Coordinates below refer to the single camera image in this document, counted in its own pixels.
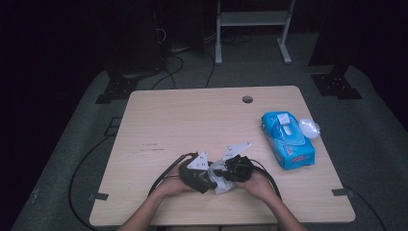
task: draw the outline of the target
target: blue plastic packaging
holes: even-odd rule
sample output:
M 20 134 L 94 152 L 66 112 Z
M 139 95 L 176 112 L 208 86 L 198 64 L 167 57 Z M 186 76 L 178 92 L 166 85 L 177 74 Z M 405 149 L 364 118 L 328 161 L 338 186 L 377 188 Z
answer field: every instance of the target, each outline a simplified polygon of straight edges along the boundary
M 276 160 L 289 170 L 315 163 L 315 148 L 289 112 L 269 112 L 262 117 L 262 127 Z

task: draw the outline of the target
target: hand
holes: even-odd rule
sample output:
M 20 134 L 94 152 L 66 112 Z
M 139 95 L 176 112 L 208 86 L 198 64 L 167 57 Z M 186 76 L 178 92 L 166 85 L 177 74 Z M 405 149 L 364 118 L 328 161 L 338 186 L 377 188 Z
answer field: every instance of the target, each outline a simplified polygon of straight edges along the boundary
M 277 197 L 277 194 L 269 180 L 262 173 L 256 170 L 252 171 L 252 175 L 249 180 L 234 183 L 238 187 L 245 189 L 247 192 L 264 202 L 271 197 Z
M 184 182 L 180 179 L 179 167 L 180 165 L 174 167 L 154 191 L 161 192 L 164 195 L 175 195 L 182 192 L 192 192 L 193 189 L 184 184 Z

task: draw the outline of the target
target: light wood table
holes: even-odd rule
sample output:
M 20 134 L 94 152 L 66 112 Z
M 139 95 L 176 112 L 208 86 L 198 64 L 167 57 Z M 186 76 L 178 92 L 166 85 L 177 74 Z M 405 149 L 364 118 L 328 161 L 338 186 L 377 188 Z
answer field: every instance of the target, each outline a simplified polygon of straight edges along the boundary
M 250 96 L 252 103 L 242 98 Z M 92 225 L 120 225 L 147 197 L 159 175 L 182 154 L 206 151 L 219 160 L 228 145 L 250 141 L 242 156 L 259 161 L 273 176 L 283 201 L 301 222 L 349 222 L 355 218 L 321 138 L 312 140 L 316 164 L 284 170 L 261 128 L 266 112 L 312 118 L 297 87 L 135 91 L 130 96 L 99 189 Z M 185 192 L 161 204 L 152 225 L 271 224 L 268 207 L 242 189 L 216 195 Z

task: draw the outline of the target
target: person's left hand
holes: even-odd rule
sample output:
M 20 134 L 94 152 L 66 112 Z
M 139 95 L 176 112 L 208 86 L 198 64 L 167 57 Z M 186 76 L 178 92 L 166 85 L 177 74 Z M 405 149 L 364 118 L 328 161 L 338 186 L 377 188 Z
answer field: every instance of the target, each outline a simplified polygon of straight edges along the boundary
M 166 176 L 166 178 L 159 184 L 155 191 L 160 191 L 165 195 L 175 195 L 182 192 L 193 192 L 193 189 L 184 184 L 179 176 L 179 167 L 174 167 Z

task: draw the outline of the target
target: person's right hand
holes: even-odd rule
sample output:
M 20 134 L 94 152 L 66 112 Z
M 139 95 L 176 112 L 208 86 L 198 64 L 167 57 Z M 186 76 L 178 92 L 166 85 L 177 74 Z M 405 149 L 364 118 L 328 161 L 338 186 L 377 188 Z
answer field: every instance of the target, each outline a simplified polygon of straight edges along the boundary
M 249 180 L 234 182 L 240 188 L 245 189 L 253 196 L 266 201 L 271 197 L 278 197 L 268 179 L 259 171 L 254 170 Z

